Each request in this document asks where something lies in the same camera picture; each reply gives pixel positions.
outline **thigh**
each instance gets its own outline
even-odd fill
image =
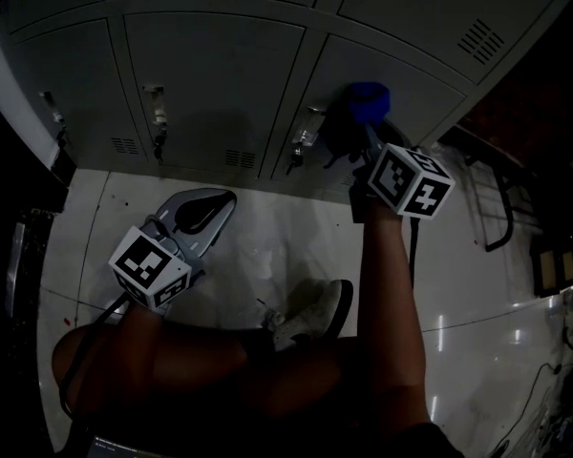
[[[244,405],[269,419],[318,412],[343,401],[356,384],[356,338],[319,340],[249,364],[238,377]]]
[[[71,331],[55,347],[53,375],[58,385],[88,328],[83,326]],[[92,361],[115,330],[116,327],[110,324],[99,328],[69,387],[68,403],[72,408]],[[246,345],[253,346],[249,340],[256,339],[265,340],[266,335],[246,334]],[[238,333],[164,323],[153,367],[153,391],[158,395],[175,396],[211,386],[246,364],[246,345],[240,342]]]

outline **white tile floor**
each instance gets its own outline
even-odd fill
[[[455,446],[481,456],[517,419],[540,364],[561,360],[562,299],[533,295],[532,219],[518,216],[509,244],[485,252],[487,241],[505,228],[492,172],[478,164],[466,168],[450,150],[435,154],[457,188],[438,216],[420,225],[414,292],[427,349],[428,405]],[[107,260],[129,227],[141,225],[174,193],[200,186],[76,171],[65,212],[53,225],[38,323],[40,387],[55,449],[63,447],[69,427],[51,374],[55,344],[75,325],[96,319],[121,293]],[[263,313],[256,299],[284,310],[288,293],[310,278],[348,279],[358,294],[363,231],[352,224],[349,206],[232,190],[238,207],[205,257],[207,276],[177,299],[171,319],[256,326]],[[409,237],[404,222],[406,245]],[[356,334],[357,306],[355,297],[343,335]],[[514,436],[524,432],[554,383],[551,372],[542,374]]]

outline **blue object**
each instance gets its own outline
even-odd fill
[[[352,83],[344,90],[343,96],[356,125],[369,122],[377,126],[391,111],[391,93],[381,83]]]

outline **person's leg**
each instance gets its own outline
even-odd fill
[[[272,420],[303,417],[303,411],[325,413],[335,401],[328,396],[350,411],[356,386],[350,384],[358,378],[356,347],[356,338],[321,339],[248,364],[238,376],[239,396],[248,409]]]
[[[106,324],[81,364],[68,392],[74,408],[89,365],[115,330]],[[53,352],[53,374],[60,385],[87,327],[67,334]],[[161,331],[153,387],[159,396],[192,395],[233,376],[230,392],[259,416],[281,418],[320,402],[356,367],[356,339],[318,340],[271,354],[261,330],[221,331],[165,323]]]
[[[88,326],[79,327],[64,336],[53,351],[53,375],[60,385]],[[74,403],[91,362],[111,337],[115,327],[105,324],[69,387],[68,404]],[[244,341],[255,335],[245,335]],[[153,369],[153,387],[159,394],[186,394],[215,384],[242,368],[248,357],[244,345],[228,331],[164,323],[159,337]]]

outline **shoe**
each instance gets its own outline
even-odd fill
[[[274,310],[267,313],[265,327],[273,332],[276,351],[318,339],[337,339],[352,304],[352,283],[334,280],[323,287],[316,303],[289,320]]]

